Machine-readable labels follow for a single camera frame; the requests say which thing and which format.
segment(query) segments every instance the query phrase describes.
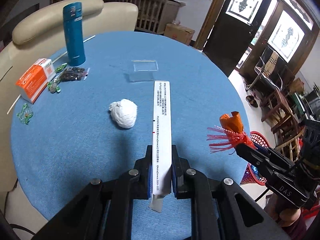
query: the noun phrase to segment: blue thermos bottle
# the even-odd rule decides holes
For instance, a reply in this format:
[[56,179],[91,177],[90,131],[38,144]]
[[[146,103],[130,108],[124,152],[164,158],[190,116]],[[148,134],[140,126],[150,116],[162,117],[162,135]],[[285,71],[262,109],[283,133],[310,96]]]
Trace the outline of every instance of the blue thermos bottle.
[[70,60],[69,65],[79,66],[85,62],[80,2],[70,3],[63,8],[63,29]]

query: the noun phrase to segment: das logo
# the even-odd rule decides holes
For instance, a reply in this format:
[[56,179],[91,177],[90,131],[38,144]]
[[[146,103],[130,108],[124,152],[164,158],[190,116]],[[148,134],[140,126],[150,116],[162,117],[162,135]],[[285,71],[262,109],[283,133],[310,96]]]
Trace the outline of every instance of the das logo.
[[279,191],[287,195],[288,197],[291,195],[291,191],[288,192],[288,189],[286,189],[284,186],[281,186]]

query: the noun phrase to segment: orange plastic wrapper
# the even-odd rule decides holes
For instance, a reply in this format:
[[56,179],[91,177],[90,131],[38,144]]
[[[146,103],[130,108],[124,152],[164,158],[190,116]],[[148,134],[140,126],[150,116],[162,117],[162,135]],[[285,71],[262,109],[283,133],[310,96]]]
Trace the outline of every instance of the orange plastic wrapper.
[[243,130],[243,124],[239,112],[231,112],[231,114],[232,117],[230,117],[228,114],[224,114],[220,117],[220,124],[222,127],[215,126],[214,128],[207,128],[210,131],[224,133],[224,135],[208,134],[207,141],[227,140],[219,143],[210,143],[209,147],[211,153],[221,152],[234,148],[240,143],[244,143],[252,149],[256,149],[253,142]]

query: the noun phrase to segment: sofa cushion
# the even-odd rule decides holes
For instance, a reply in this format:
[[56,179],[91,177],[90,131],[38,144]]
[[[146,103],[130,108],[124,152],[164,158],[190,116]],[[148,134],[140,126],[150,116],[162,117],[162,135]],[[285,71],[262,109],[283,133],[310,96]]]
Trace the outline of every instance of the sofa cushion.
[[16,45],[22,45],[61,25],[63,22],[63,7],[73,2],[82,2],[82,16],[101,11],[104,6],[103,0],[64,0],[51,4],[19,22],[12,32],[12,41]]

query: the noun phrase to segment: stained glass window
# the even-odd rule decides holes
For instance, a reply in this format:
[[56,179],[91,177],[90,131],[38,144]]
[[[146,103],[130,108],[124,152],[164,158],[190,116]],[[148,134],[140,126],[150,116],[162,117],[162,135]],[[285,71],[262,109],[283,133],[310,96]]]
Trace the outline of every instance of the stained glass window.
[[303,20],[303,22],[308,26],[311,30],[313,26],[313,21],[310,19],[308,14],[304,9],[295,1],[295,0],[284,0],[294,11],[299,15],[299,17]]
[[251,24],[262,0],[231,0],[226,11],[227,14]]
[[268,43],[289,62],[304,36],[298,24],[283,11]]

